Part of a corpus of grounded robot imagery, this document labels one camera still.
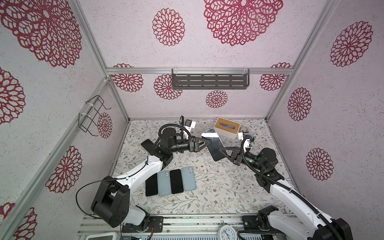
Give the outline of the purple bare phone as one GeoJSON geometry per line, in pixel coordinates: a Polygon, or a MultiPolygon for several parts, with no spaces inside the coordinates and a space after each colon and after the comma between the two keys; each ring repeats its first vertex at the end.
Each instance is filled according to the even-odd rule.
{"type": "Polygon", "coordinates": [[[171,193],[179,194],[184,191],[182,171],[180,169],[170,171],[171,193]]]}

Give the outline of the light blue phone case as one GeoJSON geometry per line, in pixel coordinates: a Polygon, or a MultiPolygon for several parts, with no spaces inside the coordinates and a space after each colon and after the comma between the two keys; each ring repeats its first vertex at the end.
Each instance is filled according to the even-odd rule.
{"type": "Polygon", "coordinates": [[[158,194],[159,196],[167,196],[172,193],[170,171],[160,171],[157,173],[158,194]]]}

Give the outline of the black bare phone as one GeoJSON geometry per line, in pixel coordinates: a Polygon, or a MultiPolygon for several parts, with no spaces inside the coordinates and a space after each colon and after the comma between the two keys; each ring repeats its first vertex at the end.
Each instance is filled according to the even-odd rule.
{"type": "Polygon", "coordinates": [[[145,182],[145,194],[146,197],[151,197],[157,195],[158,193],[158,177],[157,174],[154,174],[145,182]]]}

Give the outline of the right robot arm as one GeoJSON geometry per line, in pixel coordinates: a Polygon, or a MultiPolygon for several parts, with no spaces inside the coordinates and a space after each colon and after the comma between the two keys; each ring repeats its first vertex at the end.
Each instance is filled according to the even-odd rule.
{"type": "Polygon", "coordinates": [[[351,240],[350,225],[343,219],[334,219],[299,194],[278,173],[277,154],[273,149],[264,148],[257,155],[250,153],[254,138],[243,137],[240,147],[220,147],[218,150],[235,165],[246,165],[255,173],[260,187],[282,201],[294,214],[286,216],[275,206],[258,211],[257,234],[282,232],[293,240],[351,240]]]}

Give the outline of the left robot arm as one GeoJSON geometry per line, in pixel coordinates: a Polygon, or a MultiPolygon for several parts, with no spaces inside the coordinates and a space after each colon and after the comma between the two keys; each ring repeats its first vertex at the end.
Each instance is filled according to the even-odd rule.
{"type": "Polygon", "coordinates": [[[182,125],[165,124],[160,127],[155,142],[145,140],[142,147],[149,153],[132,170],[113,178],[98,180],[99,188],[91,204],[90,217],[105,221],[110,227],[131,224],[143,232],[150,225],[150,214],[130,204],[131,193],[173,160],[176,152],[200,152],[212,143],[207,138],[192,136],[182,125]]]}

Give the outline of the small black phone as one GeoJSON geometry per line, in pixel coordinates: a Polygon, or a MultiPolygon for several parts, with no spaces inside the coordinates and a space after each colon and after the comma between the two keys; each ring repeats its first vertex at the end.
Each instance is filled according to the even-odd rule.
{"type": "Polygon", "coordinates": [[[155,144],[147,139],[141,143],[141,146],[149,153],[149,155],[153,156],[156,152],[155,144]]]}
{"type": "Polygon", "coordinates": [[[201,137],[205,140],[210,140],[211,143],[207,146],[213,160],[215,162],[225,159],[225,155],[220,151],[224,145],[220,139],[220,136],[214,128],[208,129],[201,134],[201,137]]]}

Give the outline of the white tissue box wooden lid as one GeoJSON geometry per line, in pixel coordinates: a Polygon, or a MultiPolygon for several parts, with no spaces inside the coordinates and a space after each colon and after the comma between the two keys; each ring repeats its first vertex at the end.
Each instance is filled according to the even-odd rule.
{"type": "Polygon", "coordinates": [[[229,139],[236,139],[238,137],[240,127],[240,123],[224,118],[218,118],[214,125],[214,129],[216,130],[218,135],[229,139]]]}

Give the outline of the white analog clock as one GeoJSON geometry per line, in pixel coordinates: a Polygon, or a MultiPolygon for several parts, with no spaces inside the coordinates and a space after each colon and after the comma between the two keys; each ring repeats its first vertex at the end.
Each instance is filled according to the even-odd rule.
{"type": "Polygon", "coordinates": [[[237,240],[236,230],[229,225],[223,225],[219,228],[217,233],[218,240],[237,240]]]}

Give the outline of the white tablet device corner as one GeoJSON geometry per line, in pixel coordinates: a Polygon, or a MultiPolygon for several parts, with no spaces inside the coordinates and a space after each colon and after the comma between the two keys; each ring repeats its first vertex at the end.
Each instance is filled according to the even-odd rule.
{"type": "Polygon", "coordinates": [[[118,234],[116,232],[107,232],[89,235],[86,237],[86,240],[117,240],[118,234]]]}

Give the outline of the grey wall shelf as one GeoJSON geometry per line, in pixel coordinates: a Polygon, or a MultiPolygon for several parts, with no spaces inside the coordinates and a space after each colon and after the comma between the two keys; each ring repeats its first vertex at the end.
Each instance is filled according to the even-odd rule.
{"type": "Polygon", "coordinates": [[[179,73],[172,69],[171,83],[174,90],[246,90],[250,75],[241,74],[179,73]]]}

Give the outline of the metal base rail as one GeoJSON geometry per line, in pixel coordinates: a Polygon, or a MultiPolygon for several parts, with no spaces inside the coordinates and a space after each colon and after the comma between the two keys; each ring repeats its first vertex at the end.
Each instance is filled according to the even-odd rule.
{"type": "MultiPolygon", "coordinates": [[[[220,227],[229,225],[236,231],[244,229],[243,214],[196,214],[173,215],[160,214],[163,221],[155,227],[162,227],[162,231],[154,233],[153,240],[216,240],[220,227]]],[[[89,235],[115,232],[119,240],[130,236],[145,239],[151,233],[121,233],[121,228],[112,228],[102,220],[84,217],[75,235],[76,240],[84,240],[89,235]]]]}

